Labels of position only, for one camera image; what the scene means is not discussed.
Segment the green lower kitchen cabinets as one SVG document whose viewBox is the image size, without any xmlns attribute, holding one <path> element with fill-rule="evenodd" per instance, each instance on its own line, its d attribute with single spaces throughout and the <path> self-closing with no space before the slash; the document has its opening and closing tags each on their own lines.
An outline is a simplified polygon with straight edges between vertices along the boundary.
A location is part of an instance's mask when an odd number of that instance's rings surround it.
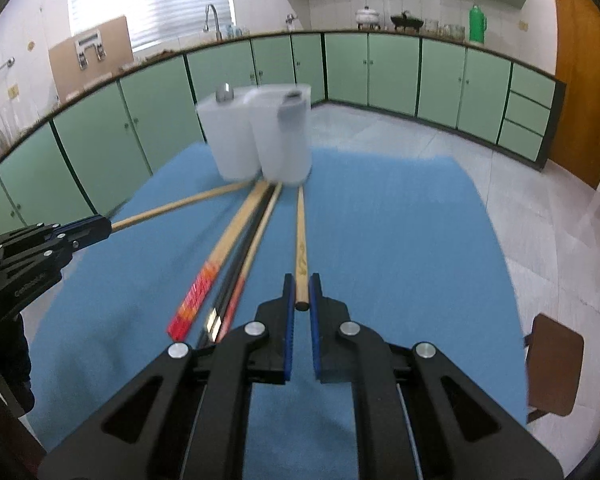
<svg viewBox="0 0 600 480">
<path fill-rule="evenodd" d="M 0 234 L 110 214 L 181 151 L 222 84 L 277 101 L 365 107 L 433 125 L 543 168 L 564 104 L 554 76 L 489 50 L 390 32 L 299 32 L 172 53 L 40 119 L 0 159 Z"/>
</svg>

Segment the white twin utensil holder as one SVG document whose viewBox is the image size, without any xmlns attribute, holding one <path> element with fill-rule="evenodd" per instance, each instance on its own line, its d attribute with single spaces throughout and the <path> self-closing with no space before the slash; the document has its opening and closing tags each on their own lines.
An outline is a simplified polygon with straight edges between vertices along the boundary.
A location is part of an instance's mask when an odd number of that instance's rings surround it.
<svg viewBox="0 0 600 480">
<path fill-rule="evenodd" d="M 220 176 L 227 181 L 257 176 L 299 185 L 312 167 L 308 136 L 311 87 L 222 84 L 196 105 Z"/>
</svg>

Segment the white cooking pot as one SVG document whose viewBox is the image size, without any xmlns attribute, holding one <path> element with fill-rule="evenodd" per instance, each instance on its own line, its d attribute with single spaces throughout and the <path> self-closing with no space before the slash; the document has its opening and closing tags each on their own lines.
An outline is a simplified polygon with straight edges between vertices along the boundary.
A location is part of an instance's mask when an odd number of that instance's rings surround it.
<svg viewBox="0 0 600 480">
<path fill-rule="evenodd" d="M 380 29 L 379 13 L 374 9 L 370 9 L 368 6 L 364 6 L 364 8 L 358 9 L 355 12 L 354 19 L 356 26 L 358 26 L 358 30 Z"/>
</svg>

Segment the brown wooden door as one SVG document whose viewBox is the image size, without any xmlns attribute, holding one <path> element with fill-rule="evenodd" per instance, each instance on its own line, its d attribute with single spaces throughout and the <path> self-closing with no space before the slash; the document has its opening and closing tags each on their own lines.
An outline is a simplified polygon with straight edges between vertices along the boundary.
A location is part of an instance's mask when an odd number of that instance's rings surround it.
<svg viewBox="0 0 600 480">
<path fill-rule="evenodd" d="M 555 0 L 557 79 L 566 84 L 550 159 L 600 184 L 600 10 L 593 0 Z"/>
</svg>

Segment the brown wooden stool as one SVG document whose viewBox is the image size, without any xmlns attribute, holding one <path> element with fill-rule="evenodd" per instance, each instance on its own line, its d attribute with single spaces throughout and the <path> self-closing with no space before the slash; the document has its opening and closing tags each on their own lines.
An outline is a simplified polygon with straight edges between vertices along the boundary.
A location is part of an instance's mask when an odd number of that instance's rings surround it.
<svg viewBox="0 0 600 480">
<path fill-rule="evenodd" d="M 568 416 L 576 404 L 582 372 L 584 338 L 540 313 L 524 337 L 527 349 L 528 424 L 554 414 Z"/>
</svg>

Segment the cardboard board with device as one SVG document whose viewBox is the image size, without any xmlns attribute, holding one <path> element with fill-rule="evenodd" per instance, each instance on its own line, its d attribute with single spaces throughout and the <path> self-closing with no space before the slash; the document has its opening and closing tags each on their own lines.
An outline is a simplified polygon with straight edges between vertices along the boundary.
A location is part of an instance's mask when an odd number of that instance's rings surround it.
<svg viewBox="0 0 600 480">
<path fill-rule="evenodd" d="M 59 102 L 114 76 L 134 61 L 125 16 L 80 32 L 48 51 Z"/>
</svg>

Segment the plain curved bamboo chopstick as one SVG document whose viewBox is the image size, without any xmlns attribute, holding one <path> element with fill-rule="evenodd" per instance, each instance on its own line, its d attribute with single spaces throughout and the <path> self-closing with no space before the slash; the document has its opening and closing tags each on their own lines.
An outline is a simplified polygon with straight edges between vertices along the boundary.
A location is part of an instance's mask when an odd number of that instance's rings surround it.
<svg viewBox="0 0 600 480">
<path fill-rule="evenodd" d="M 296 280 L 296 309 L 309 309 L 309 272 L 308 257 L 306 256 L 306 205 L 304 204 L 303 186 L 297 194 L 297 234 L 296 234 L 296 263 L 294 264 L 294 279 Z"/>
</svg>

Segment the red striped bamboo chopstick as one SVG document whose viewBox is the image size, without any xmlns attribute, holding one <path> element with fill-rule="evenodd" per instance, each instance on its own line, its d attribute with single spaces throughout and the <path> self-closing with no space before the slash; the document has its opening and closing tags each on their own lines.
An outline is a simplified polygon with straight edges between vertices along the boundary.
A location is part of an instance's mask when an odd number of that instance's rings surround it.
<svg viewBox="0 0 600 480">
<path fill-rule="evenodd" d="M 268 220 L 270 220 L 272 216 L 280 192 L 282 192 L 282 188 L 283 185 L 281 183 L 277 183 L 275 185 L 272 196 L 268 201 L 264 213 L 262 214 L 262 217 L 258 222 L 256 232 L 254 232 L 252 240 L 250 240 L 250 244 L 248 246 L 245 258 L 244 260 L 242 260 L 242 266 L 239 270 L 237 282 L 232 290 L 232 294 L 230 295 L 230 301 L 228 302 L 227 309 L 222 316 L 222 323 L 220 325 L 219 331 L 214 336 L 214 342 L 220 342 L 232 327 L 239 300 L 242 296 L 242 291 L 244 290 L 247 278 L 249 276 L 253 260 L 254 258 L 256 258 L 262 237 L 264 235 L 266 227 L 268 226 Z"/>
</svg>

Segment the black wok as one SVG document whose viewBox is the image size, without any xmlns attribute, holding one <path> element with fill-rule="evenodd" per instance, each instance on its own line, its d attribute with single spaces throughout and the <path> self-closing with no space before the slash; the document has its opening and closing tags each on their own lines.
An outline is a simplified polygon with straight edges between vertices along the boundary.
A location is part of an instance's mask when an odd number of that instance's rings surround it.
<svg viewBox="0 0 600 480">
<path fill-rule="evenodd" d="M 394 30 L 402 30 L 402 32 L 414 32 L 418 34 L 424 21 L 421 18 L 415 18 L 413 15 L 404 11 L 400 14 L 394 14 L 390 16 L 390 21 L 393 24 Z"/>
</svg>

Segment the green thermos flask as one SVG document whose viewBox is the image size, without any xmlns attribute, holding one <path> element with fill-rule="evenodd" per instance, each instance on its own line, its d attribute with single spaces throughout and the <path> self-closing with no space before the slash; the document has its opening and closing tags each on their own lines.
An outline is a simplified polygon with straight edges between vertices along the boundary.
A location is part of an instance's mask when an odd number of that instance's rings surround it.
<svg viewBox="0 0 600 480">
<path fill-rule="evenodd" d="M 469 41 L 472 44 L 484 44 L 487 28 L 486 14 L 482 12 L 478 4 L 474 4 L 469 10 Z"/>
</svg>

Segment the blue table mat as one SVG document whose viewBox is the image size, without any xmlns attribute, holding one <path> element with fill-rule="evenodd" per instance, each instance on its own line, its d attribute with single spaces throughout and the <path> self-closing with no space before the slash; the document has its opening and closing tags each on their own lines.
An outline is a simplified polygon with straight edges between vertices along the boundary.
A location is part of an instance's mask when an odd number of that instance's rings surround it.
<svg viewBox="0 0 600 480">
<path fill-rule="evenodd" d="M 81 252 L 33 338 L 29 422 L 54 448 L 169 344 L 166 329 L 246 198 L 237 191 Z M 302 190 L 280 194 L 234 322 L 251 321 L 294 270 L 306 208 L 311 272 L 326 296 L 392 344 L 429 341 L 518 422 L 527 379 L 505 258 L 471 177 L 452 158 L 318 148 Z M 353 479 L 350 387 L 315 379 L 310 319 L 294 318 L 291 378 L 253 388 L 248 479 Z"/>
</svg>

